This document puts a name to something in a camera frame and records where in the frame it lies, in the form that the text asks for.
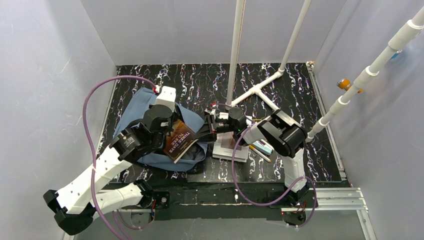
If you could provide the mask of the blue student backpack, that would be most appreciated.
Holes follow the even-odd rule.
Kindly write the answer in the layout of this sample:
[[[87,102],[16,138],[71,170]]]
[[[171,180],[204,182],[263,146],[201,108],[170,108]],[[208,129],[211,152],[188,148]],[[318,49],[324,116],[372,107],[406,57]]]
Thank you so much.
[[[148,88],[139,89],[131,98],[128,106],[124,110],[117,126],[115,128],[113,137],[124,130],[127,125],[134,120],[141,119],[147,111],[150,104],[154,104],[157,96],[152,90]],[[195,112],[176,104],[181,112],[184,123],[194,132],[197,132],[203,125],[204,120]],[[205,160],[207,155],[208,144],[206,142],[197,142],[192,145],[189,150],[181,157],[181,159],[174,163],[167,155],[159,153],[151,153],[141,157],[137,162],[147,166],[159,168],[167,171],[189,171],[196,164]]]

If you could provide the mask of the dark white book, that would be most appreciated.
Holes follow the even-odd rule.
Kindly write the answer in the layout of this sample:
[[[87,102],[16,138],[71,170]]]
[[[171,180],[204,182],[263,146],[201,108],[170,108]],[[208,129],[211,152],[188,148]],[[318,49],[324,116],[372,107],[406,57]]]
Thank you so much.
[[[195,133],[181,119],[177,119],[172,125],[170,136],[166,137],[163,152],[176,164],[198,141],[194,135]]]

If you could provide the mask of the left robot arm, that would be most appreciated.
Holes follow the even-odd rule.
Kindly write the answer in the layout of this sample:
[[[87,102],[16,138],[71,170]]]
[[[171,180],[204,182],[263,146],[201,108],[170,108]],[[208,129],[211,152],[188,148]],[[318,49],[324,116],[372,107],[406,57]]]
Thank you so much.
[[[113,190],[102,189],[140,158],[162,150],[172,131],[173,120],[174,111],[169,107],[150,105],[143,118],[133,120],[119,132],[76,179],[59,190],[48,190],[43,199],[54,212],[57,225],[73,236],[87,229],[102,214],[127,206],[154,206],[158,197],[144,180]]]

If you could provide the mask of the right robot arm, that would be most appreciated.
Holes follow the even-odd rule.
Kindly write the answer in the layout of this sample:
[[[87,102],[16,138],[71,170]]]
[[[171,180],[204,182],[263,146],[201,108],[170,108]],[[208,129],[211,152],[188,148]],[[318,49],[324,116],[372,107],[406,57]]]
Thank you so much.
[[[283,160],[285,199],[298,202],[309,190],[304,170],[306,130],[281,109],[257,123],[248,123],[248,117],[239,107],[231,107],[227,118],[219,118],[213,106],[204,112],[205,121],[194,138],[200,142],[214,142],[221,133],[232,133],[239,146],[248,146],[265,140]]]

